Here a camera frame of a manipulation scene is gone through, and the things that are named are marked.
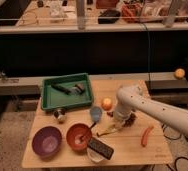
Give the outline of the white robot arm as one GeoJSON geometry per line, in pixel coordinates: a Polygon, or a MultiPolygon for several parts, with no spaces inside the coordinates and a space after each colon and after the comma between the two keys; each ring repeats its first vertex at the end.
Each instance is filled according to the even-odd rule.
{"type": "Polygon", "coordinates": [[[121,86],[116,92],[114,118],[123,122],[133,109],[139,110],[188,137],[188,110],[151,100],[142,93],[139,85],[121,86]]]}

